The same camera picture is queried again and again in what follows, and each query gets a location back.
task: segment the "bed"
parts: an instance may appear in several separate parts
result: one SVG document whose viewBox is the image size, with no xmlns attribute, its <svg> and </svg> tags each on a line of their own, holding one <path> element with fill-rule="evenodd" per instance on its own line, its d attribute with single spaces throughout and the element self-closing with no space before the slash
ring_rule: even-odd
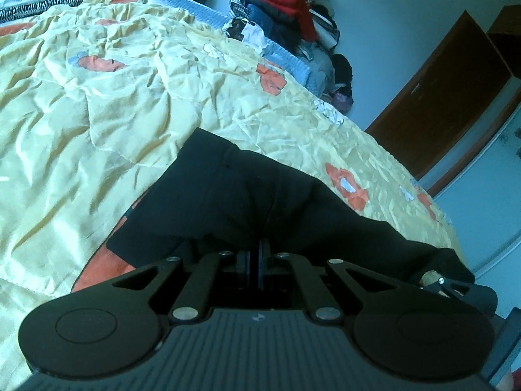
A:
<svg viewBox="0 0 521 391">
<path fill-rule="evenodd" d="M 0 36 L 2 390 L 29 375 L 22 319 L 71 292 L 196 127 L 464 261 L 449 218 L 407 170 L 349 119 L 320 113 L 291 67 L 226 38 L 215 29 L 225 16 L 204 6 L 147 1 L 54 6 Z"/>
</svg>

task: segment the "metal rivet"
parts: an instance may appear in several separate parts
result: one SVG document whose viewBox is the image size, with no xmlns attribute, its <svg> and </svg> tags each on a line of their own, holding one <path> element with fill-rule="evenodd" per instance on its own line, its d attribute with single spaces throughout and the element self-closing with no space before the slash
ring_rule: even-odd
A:
<svg viewBox="0 0 521 391">
<path fill-rule="evenodd" d="M 191 321 L 199 316 L 199 312 L 193 307 L 179 307 L 172 312 L 172 316 L 180 321 Z"/>
<path fill-rule="evenodd" d="M 315 316 L 323 321 L 334 321 L 340 317 L 340 310 L 334 307 L 321 307 L 317 309 Z"/>
</svg>

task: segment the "black device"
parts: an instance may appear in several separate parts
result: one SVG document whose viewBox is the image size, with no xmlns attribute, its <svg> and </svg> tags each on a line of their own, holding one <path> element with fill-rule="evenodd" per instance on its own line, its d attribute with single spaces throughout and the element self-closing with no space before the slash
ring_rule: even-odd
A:
<svg viewBox="0 0 521 391">
<path fill-rule="evenodd" d="M 19 391 L 486 391 L 519 353 L 521 311 L 495 333 L 496 306 L 487 287 L 318 268 L 264 240 L 36 308 L 19 330 L 33 371 Z"/>
</svg>

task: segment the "door frame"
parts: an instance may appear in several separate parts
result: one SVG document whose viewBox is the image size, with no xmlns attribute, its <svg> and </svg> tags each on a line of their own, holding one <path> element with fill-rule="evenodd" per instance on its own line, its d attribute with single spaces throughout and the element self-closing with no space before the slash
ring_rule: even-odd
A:
<svg viewBox="0 0 521 391">
<path fill-rule="evenodd" d="M 449 185 L 465 168 L 474 160 L 478 154 L 487 146 L 492 138 L 504 126 L 506 121 L 521 104 L 521 86 L 506 104 L 504 109 L 492 121 L 482 136 L 472 145 L 472 147 L 427 191 L 430 196 L 436 196 L 447 185 Z"/>
</svg>

